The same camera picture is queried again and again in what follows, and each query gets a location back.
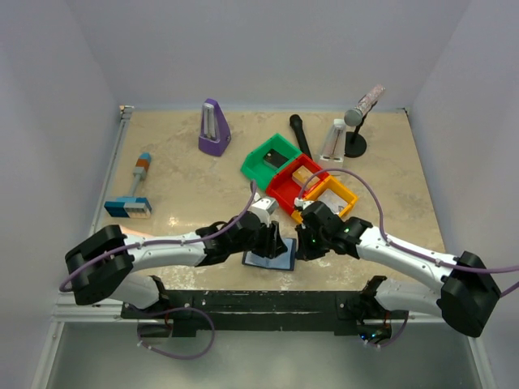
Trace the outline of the blue card holder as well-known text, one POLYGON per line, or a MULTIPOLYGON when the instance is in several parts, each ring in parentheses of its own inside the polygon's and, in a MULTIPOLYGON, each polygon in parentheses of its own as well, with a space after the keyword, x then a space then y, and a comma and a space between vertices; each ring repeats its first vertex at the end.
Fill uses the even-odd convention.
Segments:
POLYGON ((274 271, 293 271, 295 267, 296 240, 294 238, 284 238, 283 242, 287 248, 285 253, 273 259, 268 259, 247 251, 242 256, 242 265, 274 271))

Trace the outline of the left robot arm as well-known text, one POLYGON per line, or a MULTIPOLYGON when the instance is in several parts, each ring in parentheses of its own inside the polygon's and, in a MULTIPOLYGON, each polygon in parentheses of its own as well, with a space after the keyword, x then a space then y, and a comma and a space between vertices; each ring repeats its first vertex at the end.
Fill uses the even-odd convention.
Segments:
POLYGON ((146 310, 163 300, 165 290, 143 270, 213 266, 233 254, 292 263, 294 248, 295 240, 282 237, 276 221, 264 222, 250 211, 176 237, 144 237, 111 224, 66 253, 68 276, 59 289, 72 292, 79 306, 111 298, 146 310))

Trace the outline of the cards in orange bin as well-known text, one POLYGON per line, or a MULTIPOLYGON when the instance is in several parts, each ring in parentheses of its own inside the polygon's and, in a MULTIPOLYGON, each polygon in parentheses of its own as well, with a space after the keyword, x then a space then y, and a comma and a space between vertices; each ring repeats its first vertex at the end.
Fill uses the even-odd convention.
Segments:
POLYGON ((341 213, 348 206, 346 200, 330 189, 325 190, 318 200, 336 214, 341 213))

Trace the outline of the tan card in red bin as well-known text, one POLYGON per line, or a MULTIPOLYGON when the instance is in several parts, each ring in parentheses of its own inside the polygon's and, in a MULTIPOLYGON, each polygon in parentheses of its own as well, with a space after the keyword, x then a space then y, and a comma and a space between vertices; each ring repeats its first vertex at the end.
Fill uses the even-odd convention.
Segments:
POLYGON ((301 165, 298 169, 294 170, 292 173, 292 180, 298 184, 300 187, 305 185, 305 190, 310 190, 315 185, 318 185, 320 179, 318 176, 312 176, 313 172, 310 171, 304 165, 301 165))

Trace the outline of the black card in green bin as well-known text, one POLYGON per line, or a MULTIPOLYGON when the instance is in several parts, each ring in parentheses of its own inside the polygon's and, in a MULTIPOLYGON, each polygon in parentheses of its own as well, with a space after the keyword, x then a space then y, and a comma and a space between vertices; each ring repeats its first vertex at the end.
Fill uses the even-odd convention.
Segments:
POLYGON ((274 170, 279 169, 287 161, 288 161, 288 158, 283 156, 282 154, 280 154, 275 149, 270 149, 263 156, 264 164, 267 165, 270 169, 274 169, 274 170))

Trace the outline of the orange bin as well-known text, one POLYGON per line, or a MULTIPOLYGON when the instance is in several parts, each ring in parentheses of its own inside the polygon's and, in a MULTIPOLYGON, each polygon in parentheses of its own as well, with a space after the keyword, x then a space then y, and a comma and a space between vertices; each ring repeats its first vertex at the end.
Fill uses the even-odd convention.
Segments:
POLYGON ((348 206, 339 214, 340 217, 346 216, 354 207, 358 200, 358 196, 351 190, 346 188, 341 182, 339 182, 334 176, 328 175, 324 179, 320 179, 318 185, 315 185, 310 190, 305 190, 304 199, 310 199, 313 201, 319 201, 319 196, 327 189, 330 189, 337 193, 340 197, 347 201, 348 206))

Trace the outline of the red bin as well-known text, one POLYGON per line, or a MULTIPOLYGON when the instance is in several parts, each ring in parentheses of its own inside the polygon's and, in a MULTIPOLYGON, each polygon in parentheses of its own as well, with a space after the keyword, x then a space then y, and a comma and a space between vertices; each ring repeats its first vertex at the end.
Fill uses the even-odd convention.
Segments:
POLYGON ((321 170, 321 167, 306 154, 301 154, 282 167, 273 176, 266 189, 268 197, 274 198, 280 208, 289 216, 292 216, 295 211, 294 199, 298 196, 302 184, 306 181, 304 179, 301 182, 293 178, 293 174, 300 168, 304 168, 304 172, 308 171, 309 175, 321 170))

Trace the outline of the green bin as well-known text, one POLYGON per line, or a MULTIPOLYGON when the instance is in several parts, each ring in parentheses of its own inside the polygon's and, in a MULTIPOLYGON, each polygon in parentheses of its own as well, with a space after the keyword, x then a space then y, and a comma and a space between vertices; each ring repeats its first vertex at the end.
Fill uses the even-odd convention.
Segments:
POLYGON ((241 172, 248 179, 255 180, 257 186, 261 190, 266 190, 273 176, 279 172, 282 167, 286 166, 290 160, 301 154, 301 150, 295 147, 285 137, 280 134, 275 134, 247 154, 244 162, 242 163, 241 172), (263 162, 263 156, 270 149, 275 149, 280 154, 288 158, 288 161, 279 169, 270 169, 263 162))

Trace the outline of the clear metronome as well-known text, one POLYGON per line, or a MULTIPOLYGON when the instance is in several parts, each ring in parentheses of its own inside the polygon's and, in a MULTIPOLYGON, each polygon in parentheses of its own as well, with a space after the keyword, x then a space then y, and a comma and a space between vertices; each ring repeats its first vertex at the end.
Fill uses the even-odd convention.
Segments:
POLYGON ((322 168, 342 168, 345 157, 346 124, 343 119, 335 119, 320 149, 317 163, 322 168))

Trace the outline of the black microphone stand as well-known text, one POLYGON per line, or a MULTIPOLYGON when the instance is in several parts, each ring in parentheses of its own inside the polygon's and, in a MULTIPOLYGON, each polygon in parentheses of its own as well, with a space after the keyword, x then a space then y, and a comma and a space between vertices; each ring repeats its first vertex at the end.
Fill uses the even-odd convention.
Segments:
POLYGON ((367 150, 366 140, 360 135, 360 130, 365 121, 365 113, 361 109, 360 102, 345 113, 344 120, 347 127, 354 128, 354 130, 346 131, 345 156, 349 158, 359 157, 367 150))

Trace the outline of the purple metronome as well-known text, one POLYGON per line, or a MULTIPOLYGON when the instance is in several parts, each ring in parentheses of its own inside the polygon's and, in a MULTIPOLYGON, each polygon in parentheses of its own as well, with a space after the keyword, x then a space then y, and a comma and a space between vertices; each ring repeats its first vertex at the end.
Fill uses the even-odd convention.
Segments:
POLYGON ((229 123, 219 103, 208 98, 201 109, 199 150, 210 156, 222 156, 231 141, 229 123))

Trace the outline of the black microphone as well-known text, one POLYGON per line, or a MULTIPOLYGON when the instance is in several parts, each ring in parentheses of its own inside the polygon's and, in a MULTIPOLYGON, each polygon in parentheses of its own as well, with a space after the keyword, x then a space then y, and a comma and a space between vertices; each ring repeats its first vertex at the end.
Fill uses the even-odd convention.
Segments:
POLYGON ((303 154, 305 154, 312 160, 313 157, 307 142, 307 137, 304 133, 303 122, 301 117, 298 114, 292 114, 289 118, 289 124, 291 130, 294 132, 299 149, 303 154))

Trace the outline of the silver microphone on stand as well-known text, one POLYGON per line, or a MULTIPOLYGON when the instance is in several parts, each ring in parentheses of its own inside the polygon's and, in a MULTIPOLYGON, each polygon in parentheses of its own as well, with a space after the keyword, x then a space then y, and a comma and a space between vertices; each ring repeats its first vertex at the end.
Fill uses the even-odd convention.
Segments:
POLYGON ((379 101, 384 92, 385 87, 383 85, 375 85, 352 109, 348 109, 345 112, 345 124, 351 127, 360 125, 367 113, 379 101))

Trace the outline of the blue grey toy tool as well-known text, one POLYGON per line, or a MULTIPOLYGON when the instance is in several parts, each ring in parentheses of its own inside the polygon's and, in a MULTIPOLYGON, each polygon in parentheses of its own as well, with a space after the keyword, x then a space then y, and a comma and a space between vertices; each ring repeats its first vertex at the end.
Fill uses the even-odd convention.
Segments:
POLYGON ((152 161, 149 152, 143 152, 133 168, 133 180, 128 193, 123 196, 108 198, 104 202, 104 209, 109 216, 127 219, 148 219, 152 214, 152 206, 146 197, 137 196, 139 184, 147 177, 152 161))

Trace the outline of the pink cylinder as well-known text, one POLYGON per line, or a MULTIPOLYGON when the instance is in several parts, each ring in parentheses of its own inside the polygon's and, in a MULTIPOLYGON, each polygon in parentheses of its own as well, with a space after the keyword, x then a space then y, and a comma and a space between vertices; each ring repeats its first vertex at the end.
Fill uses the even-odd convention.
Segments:
POLYGON ((122 233, 126 234, 126 235, 136 235, 136 236, 139 236, 139 237, 146 237, 146 238, 151 238, 152 235, 149 234, 149 233, 143 233, 143 232, 140 232, 140 231, 136 231, 136 230, 133 230, 133 229, 129 229, 129 228, 126 228, 126 227, 123 227, 121 226, 120 227, 122 233))

